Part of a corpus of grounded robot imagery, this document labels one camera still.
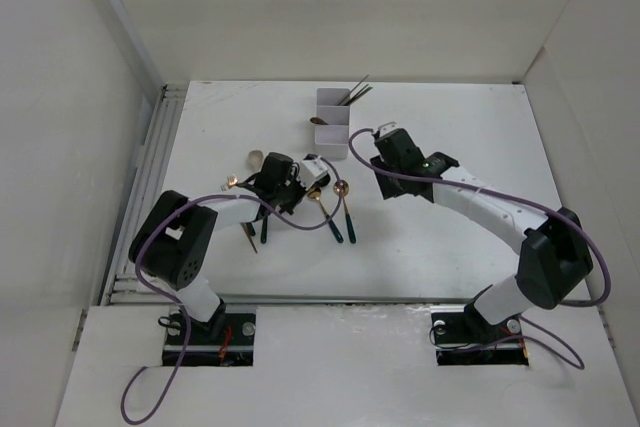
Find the brown spoon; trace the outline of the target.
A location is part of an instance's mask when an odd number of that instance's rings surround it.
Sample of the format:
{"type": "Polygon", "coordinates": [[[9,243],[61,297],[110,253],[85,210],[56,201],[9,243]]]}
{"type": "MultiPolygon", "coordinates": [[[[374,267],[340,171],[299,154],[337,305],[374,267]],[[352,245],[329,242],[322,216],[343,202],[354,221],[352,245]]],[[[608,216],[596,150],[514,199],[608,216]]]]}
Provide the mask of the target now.
{"type": "Polygon", "coordinates": [[[309,119],[309,121],[314,124],[314,125],[320,125],[320,126],[326,126],[329,125],[328,122],[326,122],[325,120],[319,118],[319,117],[311,117],[309,119]]]}

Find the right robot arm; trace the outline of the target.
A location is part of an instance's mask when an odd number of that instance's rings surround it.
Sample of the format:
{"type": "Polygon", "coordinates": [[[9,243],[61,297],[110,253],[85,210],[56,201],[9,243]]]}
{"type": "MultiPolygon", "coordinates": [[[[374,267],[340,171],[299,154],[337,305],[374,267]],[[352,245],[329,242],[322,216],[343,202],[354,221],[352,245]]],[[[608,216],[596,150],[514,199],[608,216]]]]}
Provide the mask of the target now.
{"type": "Polygon", "coordinates": [[[463,328],[477,341],[500,323],[539,307],[551,310],[591,273],[593,261],[579,219],[561,208],[545,212],[489,189],[442,153],[429,156],[394,123],[372,134],[378,155],[370,159],[385,199],[411,194],[457,212],[508,245],[518,256],[516,272],[481,291],[465,306],[463,328]]]}

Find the dark green chopstick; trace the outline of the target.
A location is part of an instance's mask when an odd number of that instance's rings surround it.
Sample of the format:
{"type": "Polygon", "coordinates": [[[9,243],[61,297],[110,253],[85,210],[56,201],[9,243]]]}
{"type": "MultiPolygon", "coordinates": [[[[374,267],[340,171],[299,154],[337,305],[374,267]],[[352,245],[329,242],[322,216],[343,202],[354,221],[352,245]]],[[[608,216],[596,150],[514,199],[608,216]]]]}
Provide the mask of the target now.
{"type": "Polygon", "coordinates": [[[369,74],[365,75],[351,90],[347,93],[347,95],[341,100],[340,105],[347,105],[348,101],[351,100],[353,95],[357,93],[358,89],[363,86],[366,80],[368,80],[369,74]]]}

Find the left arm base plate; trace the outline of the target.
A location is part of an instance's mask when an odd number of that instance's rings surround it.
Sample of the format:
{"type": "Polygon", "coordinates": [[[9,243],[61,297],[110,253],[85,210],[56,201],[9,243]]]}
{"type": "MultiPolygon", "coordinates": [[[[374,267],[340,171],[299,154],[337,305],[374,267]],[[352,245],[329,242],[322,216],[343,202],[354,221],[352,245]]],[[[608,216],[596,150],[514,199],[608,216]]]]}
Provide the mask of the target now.
{"type": "MultiPolygon", "coordinates": [[[[183,347],[186,322],[179,311],[161,316],[158,325],[165,329],[162,365],[175,366],[183,347]]],[[[209,332],[197,322],[192,330],[181,366],[251,367],[254,362],[255,311],[231,311],[224,314],[220,327],[209,332]]]]}

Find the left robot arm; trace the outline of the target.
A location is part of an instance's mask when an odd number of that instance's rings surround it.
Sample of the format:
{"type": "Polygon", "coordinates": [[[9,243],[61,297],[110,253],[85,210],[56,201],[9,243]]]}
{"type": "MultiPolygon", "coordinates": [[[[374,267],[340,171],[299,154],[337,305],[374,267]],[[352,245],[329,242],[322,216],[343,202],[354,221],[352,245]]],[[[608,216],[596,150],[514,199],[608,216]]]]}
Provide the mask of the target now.
{"type": "Polygon", "coordinates": [[[189,331],[201,343],[223,334],[223,300],[201,275],[214,231],[261,220],[272,212],[291,214],[308,191],[330,176],[326,164],[308,156],[295,162],[271,152],[260,170],[231,181],[229,193],[208,205],[195,205],[174,191],[163,192],[132,241],[128,258],[149,277],[163,282],[184,306],[189,331]]]}

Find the white three-compartment utensil holder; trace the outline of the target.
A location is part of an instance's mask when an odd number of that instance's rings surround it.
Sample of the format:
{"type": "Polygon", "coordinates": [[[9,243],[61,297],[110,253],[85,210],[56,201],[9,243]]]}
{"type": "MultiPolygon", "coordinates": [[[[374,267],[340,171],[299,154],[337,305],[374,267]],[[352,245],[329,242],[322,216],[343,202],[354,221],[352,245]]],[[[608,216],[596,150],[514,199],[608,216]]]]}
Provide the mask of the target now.
{"type": "Polygon", "coordinates": [[[350,137],[350,107],[343,105],[347,88],[318,88],[315,116],[325,122],[315,126],[315,152],[329,160],[348,157],[350,137]]]}

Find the black spoon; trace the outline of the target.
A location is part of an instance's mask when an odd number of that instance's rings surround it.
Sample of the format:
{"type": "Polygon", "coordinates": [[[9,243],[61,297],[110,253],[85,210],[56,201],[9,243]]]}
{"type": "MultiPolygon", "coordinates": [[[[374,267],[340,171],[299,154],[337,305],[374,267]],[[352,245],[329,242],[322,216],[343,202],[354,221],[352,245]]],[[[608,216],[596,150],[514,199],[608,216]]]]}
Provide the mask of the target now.
{"type": "Polygon", "coordinates": [[[331,175],[326,174],[318,180],[318,186],[320,188],[326,187],[331,182],[331,175]]]}

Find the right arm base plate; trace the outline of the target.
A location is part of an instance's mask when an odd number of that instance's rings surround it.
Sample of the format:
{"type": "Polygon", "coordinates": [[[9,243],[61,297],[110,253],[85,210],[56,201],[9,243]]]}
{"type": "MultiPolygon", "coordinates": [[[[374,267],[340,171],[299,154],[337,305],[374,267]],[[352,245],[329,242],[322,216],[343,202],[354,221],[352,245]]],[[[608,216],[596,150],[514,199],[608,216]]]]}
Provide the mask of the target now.
{"type": "Polygon", "coordinates": [[[431,314],[429,340],[440,367],[529,365],[517,316],[476,328],[463,311],[435,312],[431,314]]]}

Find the brown grey chopstick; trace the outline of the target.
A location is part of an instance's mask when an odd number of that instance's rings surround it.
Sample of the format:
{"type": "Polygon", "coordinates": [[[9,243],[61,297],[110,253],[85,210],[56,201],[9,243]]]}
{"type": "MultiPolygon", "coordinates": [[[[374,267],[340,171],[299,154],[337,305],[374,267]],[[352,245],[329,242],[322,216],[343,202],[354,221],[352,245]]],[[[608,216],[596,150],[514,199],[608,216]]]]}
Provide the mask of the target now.
{"type": "Polygon", "coordinates": [[[369,86],[367,88],[365,88],[362,92],[360,92],[359,94],[357,94],[353,99],[351,99],[347,105],[351,106],[353,105],[355,102],[357,102],[358,100],[360,100],[362,97],[364,97],[366,94],[368,94],[371,90],[373,90],[372,86],[369,86]]]}

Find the silver metal chopstick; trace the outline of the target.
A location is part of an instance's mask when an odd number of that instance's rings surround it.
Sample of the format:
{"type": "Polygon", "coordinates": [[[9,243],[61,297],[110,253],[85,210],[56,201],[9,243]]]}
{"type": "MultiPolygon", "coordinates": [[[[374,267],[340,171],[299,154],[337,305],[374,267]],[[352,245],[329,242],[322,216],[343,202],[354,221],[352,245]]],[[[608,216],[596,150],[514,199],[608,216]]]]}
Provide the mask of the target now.
{"type": "Polygon", "coordinates": [[[365,85],[347,100],[346,105],[351,106],[353,103],[358,101],[361,97],[366,95],[372,89],[373,87],[370,84],[365,85]]]}

